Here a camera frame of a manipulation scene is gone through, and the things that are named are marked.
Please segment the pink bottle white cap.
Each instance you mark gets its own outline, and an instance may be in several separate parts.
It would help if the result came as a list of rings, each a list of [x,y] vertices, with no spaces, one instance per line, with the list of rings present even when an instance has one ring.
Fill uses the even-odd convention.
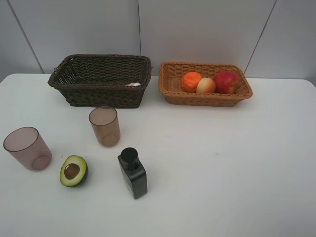
[[[124,86],[125,87],[140,87],[141,83],[139,83],[139,82],[132,82],[132,83],[126,84]]]

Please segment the orange mandarin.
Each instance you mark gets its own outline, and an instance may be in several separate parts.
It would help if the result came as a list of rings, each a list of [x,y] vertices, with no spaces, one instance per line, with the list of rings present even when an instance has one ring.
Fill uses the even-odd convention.
[[[187,72],[182,76],[181,86],[185,92],[195,93],[202,76],[197,72]]]

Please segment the round bread bun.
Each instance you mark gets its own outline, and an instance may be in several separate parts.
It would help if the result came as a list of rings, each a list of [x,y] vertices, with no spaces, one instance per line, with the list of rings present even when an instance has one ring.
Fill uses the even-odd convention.
[[[196,93],[208,94],[215,93],[216,83],[211,78],[202,78],[197,85]]]

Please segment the red apple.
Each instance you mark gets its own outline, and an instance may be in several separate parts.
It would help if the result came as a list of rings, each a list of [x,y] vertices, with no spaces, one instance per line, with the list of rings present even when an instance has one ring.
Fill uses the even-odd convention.
[[[240,80],[233,72],[220,72],[215,76],[214,81],[216,92],[220,94],[235,94],[240,88]]]

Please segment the tan wicker basket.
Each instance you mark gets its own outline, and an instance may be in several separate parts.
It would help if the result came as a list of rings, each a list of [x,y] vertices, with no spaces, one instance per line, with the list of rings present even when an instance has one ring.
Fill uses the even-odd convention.
[[[221,71],[231,71],[238,76],[240,88],[236,94],[188,93],[182,89],[182,76],[187,72],[197,72],[203,77],[213,78]],[[243,71],[232,64],[163,62],[159,69],[158,85],[166,101],[175,105],[233,107],[253,95]]]

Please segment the brown transparent cup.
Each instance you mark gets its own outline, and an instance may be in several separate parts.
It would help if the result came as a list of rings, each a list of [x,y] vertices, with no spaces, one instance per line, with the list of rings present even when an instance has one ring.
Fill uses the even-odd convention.
[[[112,147],[119,142],[120,128],[115,108],[109,106],[95,108],[88,119],[99,144]]]

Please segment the black rectangular bottle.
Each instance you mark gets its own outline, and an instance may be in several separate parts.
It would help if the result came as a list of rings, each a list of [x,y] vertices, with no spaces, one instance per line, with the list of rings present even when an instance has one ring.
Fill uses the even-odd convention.
[[[118,161],[124,181],[134,199],[138,199],[148,192],[147,174],[139,160],[135,148],[125,148],[118,156]]]

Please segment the dark brown wicker basket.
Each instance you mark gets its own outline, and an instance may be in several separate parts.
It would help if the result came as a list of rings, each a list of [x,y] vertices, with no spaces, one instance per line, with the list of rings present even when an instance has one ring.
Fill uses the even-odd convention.
[[[133,109],[141,104],[151,71],[146,56],[74,54],[54,69],[48,84],[74,107]],[[132,82],[141,86],[124,86]]]

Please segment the avocado half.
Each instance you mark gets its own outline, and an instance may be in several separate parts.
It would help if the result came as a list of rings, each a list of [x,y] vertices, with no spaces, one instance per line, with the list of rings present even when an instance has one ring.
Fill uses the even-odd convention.
[[[60,182],[65,187],[74,188],[82,185],[88,176],[88,165],[84,158],[71,155],[60,170]]]

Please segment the purple transparent cup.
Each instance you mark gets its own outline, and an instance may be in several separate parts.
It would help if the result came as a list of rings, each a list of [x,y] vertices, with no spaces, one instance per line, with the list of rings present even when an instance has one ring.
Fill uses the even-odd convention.
[[[44,170],[52,159],[52,152],[34,127],[22,127],[11,132],[3,147],[30,171]]]

